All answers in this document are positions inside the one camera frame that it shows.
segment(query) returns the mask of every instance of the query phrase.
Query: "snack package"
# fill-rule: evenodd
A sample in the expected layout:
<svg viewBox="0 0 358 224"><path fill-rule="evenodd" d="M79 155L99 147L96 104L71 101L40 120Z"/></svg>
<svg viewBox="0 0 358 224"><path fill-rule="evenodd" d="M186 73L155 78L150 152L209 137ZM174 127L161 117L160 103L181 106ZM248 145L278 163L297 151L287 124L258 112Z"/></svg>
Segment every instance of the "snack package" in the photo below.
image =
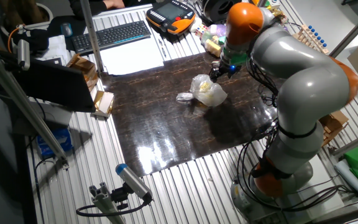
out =
<svg viewBox="0 0 358 224"><path fill-rule="evenodd" d="M92 91L93 87L98 82L98 73L96 72L96 66L94 63L80 57L79 54L75 54L67 64L67 67L81 70L89 92Z"/></svg>
<svg viewBox="0 0 358 224"><path fill-rule="evenodd" d="M213 83L209 75L197 75L191 82L189 93L179 93L177 101L186 101L196 98L206 106L218 106L226 99L222 87Z"/></svg>

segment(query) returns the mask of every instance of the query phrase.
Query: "black keyboard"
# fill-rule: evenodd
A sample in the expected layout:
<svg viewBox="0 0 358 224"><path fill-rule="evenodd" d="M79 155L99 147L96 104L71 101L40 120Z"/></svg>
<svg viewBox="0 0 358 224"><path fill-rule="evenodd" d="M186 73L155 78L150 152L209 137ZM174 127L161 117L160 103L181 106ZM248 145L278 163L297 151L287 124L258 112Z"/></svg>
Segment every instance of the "black keyboard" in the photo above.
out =
<svg viewBox="0 0 358 224"><path fill-rule="evenodd" d="M131 22L96 32L101 50L148 38L151 36L144 21ZM71 38L75 52L87 54L93 52L89 34Z"/></svg>

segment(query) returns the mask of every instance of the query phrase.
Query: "metal bracket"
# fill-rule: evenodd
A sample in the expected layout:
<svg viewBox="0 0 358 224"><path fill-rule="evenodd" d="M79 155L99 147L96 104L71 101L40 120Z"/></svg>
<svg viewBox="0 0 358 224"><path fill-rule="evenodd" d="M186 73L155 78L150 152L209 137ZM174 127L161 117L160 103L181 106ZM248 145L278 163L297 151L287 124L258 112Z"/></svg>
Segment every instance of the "metal bracket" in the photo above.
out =
<svg viewBox="0 0 358 224"><path fill-rule="evenodd" d="M110 191L105 182L100 183L100 188L97 189L94 185L89 187L89 192L94 196L92 202L103 213L118 212L116 204L112 202ZM125 224L122 216L109 216L107 217L111 223Z"/></svg>
<svg viewBox="0 0 358 224"><path fill-rule="evenodd" d="M40 115L31 107L27 96L18 84L11 72L7 72L4 64L0 60L0 84L7 94L12 98L13 102L22 111L24 116L30 121L35 130L42 136L53 153L62 161L67 161L65 151L56 140L48 126L45 124Z"/></svg>

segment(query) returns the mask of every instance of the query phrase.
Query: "plastic bag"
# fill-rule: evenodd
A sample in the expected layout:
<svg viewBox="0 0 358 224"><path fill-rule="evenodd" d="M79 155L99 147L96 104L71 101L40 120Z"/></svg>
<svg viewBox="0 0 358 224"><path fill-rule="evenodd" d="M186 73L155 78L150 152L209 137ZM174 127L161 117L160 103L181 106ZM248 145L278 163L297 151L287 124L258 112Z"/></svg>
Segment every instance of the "plastic bag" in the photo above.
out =
<svg viewBox="0 0 358 224"><path fill-rule="evenodd" d="M223 103L226 97L227 93L223 91L219 84L213 83L209 75L197 75L191 82L190 93L179 93L177 100L196 98L206 106L217 106Z"/></svg>

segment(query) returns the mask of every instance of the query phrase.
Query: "metal rod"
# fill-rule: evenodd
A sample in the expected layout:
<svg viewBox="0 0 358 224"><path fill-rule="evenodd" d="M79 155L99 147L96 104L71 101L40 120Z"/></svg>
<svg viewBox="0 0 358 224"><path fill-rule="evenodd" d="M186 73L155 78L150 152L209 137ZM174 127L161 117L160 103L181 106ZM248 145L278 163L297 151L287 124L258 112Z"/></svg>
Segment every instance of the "metal rod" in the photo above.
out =
<svg viewBox="0 0 358 224"><path fill-rule="evenodd" d="M345 145L344 147L341 147L333 152L333 156L341 156L350 150L356 148L358 146L358 138L349 144Z"/></svg>
<svg viewBox="0 0 358 224"><path fill-rule="evenodd" d="M90 2L88 0L80 0L82 11L85 18L86 28L88 28L89 39L91 41L94 57L96 59L96 65L98 66L98 72L104 72L102 57L100 56L98 37L96 36L96 31L94 29L92 13Z"/></svg>
<svg viewBox="0 0 358 224"><path fill-rule="evenodd" d="M343 38L341 43L329 54L329 56L336 58L358 35L358 24Z"/></svg>
<svg viewBox="0 0 358 224"><path fill-rule="evenodd" d="M23 89L20 87L11 72L5 71L5 67L0 61L0 84L12 98L13 102L22 111L24 116L30 121L35 130L42 136L48 146L51 148L53 153L62 160L63 163L67 161L65 151L56 140L48 126L45 124L43 119L37 112L31 107L27 96Z"/></svg>
<svg viewBox="0 0 358 224"><path fill-rule="evenodd" d="M265 7L267 0L259 0L257 6L258 7Z"/></svg>

